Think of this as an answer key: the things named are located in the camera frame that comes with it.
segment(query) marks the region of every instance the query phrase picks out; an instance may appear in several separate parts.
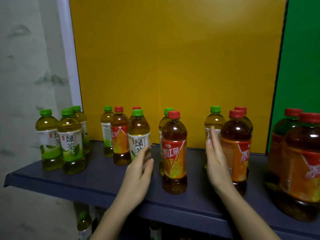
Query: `green panel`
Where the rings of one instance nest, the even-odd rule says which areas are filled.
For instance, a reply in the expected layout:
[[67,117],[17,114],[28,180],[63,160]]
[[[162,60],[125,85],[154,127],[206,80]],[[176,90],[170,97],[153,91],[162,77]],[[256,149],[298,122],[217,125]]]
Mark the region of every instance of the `green panel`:
[[271,128],[286,108],[320,113],[320,0],[289,0]]

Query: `plastic bottle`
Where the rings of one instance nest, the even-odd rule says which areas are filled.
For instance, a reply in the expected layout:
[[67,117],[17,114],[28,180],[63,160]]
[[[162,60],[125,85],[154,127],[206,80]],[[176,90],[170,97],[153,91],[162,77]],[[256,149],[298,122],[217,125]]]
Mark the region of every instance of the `plastic bottle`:
[[[138,107],[138,106],[132,107],[132,111],[134,111],[135,109],[141,109],[141,107]],[[134,119],[134,117],[133,117],[133,115],[131,115],[129,118],[129,124],[130,124],[130,121],[132,121],[133,119]]]
[[279,176],[282,169],[282,141],[285,134],[293,127],[298,125],[299,114],[302,109],[286,108],[285,118],[278,121],[273,127],[268,155],[268,171],[265,175],[265,184],[271,190],[280,190]]
[[275,194],[275,202],[290,217],[309,222],[320,205],[320,113],[301,113],[299,122],[284,137],[283,192]]
[[83,211],[80,214],[80,220],[77,224],[79,240],[89,240],[92,236],[92,219],[90,214]]
[[247,107],[235,107],[235,110],[242,110],[244,112],[244,117],[243,117],[243,122],[246,123],[246,125],[249,127],[251,133],[254,130],[254,126],[251,122],[251,120],[249,120],[249,118],[247,117]]
[[113,155],[113,141],[111,136],[111,119],[113,115],[112,106],[105,106],[104,113],[100,119],[104,141],[103,154],[106,157],[112,157]]
[[88,138],[87,133],[87,116],[81,111],[81,106],[73,106],[72,107],[74,116],[78,119],[82,126],[82,143],[83,143],[83,152],[85,155],[91,152],[91,144],[90,139]]
[[[219,138],[220,129],[222,125],[226,122],[225,118],[220,114],[221,107],[220,106],[211,106],[210,107],[211,114],[204,121],[204,129],[205,129],[205,138],[206,140],[211,139],[210,127],[214,125],[214,129]],[[207,158],[204,160],[204,167],[207,168]]]
[[[141,149],[150,146],[150,126],[143,116],[143,110],[134,109],[132,117],[128,128],[131,161],[134,160]],[[150,150],[145,154],[144,160],[146,161],[149,158],[151,158]]]
[[52,171],[63,166],[61,143],[57,126],[59,121],[52,116],[51,109],[40,110],[41,118],[37,120],[35,129],[39,134],[42,168]]
[[86,168],[82,148],[82,126],[74,118],[71,109],[62,110],[62,118],[57,129],[62,146],[63,172],[65,174],[82,172]]
[[150,221],[150,240],[161,240],[161,223],[157,221]]
[[179,121],[179,111],[168,112],[169,121],[162,129],[162,150],[164,157],[163,189],[179,195],[187,190],[186,174],[187,129]]
[[131,162],[128,140],[128,117],[123,113],[123,107],[115,107],[111,119],[111,136],[113,142],[113,163],[118,166]]
[[231,179],[241,195],[246,193],[249,174],[251,131],[243,121],[242,110],[230,110],[229,118],[221,128],[221,147],[228,163]]
[[160,158],[160,161],[159,161],[159,171],[161,173],[161,175],[163,176],[165,170],[164,170],[164,166],[163,166],[163,150],[162,150],[162,143],[161,143],[161,140],[162,140],[162,129],[163,127],[165,126],[165,124],[169,121],[169,118],[168,118],[168,112],[169,111],[173,111],[174,108],[165,108],[164,109],[164,117],[160,120],[160,123],[159,123],[159,138],[160,138],[160,153],[161,153],[161,158]]

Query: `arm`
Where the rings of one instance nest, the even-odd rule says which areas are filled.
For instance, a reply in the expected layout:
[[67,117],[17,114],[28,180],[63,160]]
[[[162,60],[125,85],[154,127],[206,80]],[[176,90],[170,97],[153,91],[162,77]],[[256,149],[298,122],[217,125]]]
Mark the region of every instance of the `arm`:
[[215,133],[210,128],[211,140],[207,140],[207,173],[211,184],[226,206],[243,240],[280,240],[269,225],[242,198],[234,187],[226,157]]
[[143,148],[127,167],[117,197],[105,212],[91,240],[116,240],[128,215],[143,201],[153,170],[153,159],[143,165],[148,147]]

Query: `yellow panel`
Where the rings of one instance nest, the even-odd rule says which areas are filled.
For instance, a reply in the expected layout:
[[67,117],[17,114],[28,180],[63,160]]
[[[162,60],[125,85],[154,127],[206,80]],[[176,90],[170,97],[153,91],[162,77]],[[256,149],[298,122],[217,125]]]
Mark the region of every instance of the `yellow panel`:
[[248,107],[252,152],[264,153],[286,0],[70,0],[84,112],[102,140],[103,106],[142,106],[159,142],[165,107],[181,111],[188,146],[204,120]]

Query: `shelf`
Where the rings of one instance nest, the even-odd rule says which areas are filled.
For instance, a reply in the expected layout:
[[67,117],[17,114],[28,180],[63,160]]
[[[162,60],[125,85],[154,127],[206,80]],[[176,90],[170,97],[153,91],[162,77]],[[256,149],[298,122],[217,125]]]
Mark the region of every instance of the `shelf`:
[[[44,172],[41,161],[37,161],[8,174],[4,186],[108,208],[121,186],[126,166],[116,166],[112,158],[105,158],[103,146],[102,142],[92,142],[90,163],[82,173],[64,175],[62,170]],[[162,189],[162,178],[158,172],[158,146],[152,147],[152,156],[155,160],[154,177],[145,200],[133,214],[224,238],[236,238],[237,231],[202,166],[206,156],[204,150],[187,150],[188,189],[181,195],[170,195]],[[320,239],[320,218],[311,223],[299,222],[283,214],[271,203],[262,183],[266,162],[264,155],[250,155],[245,200],[282,240]]]

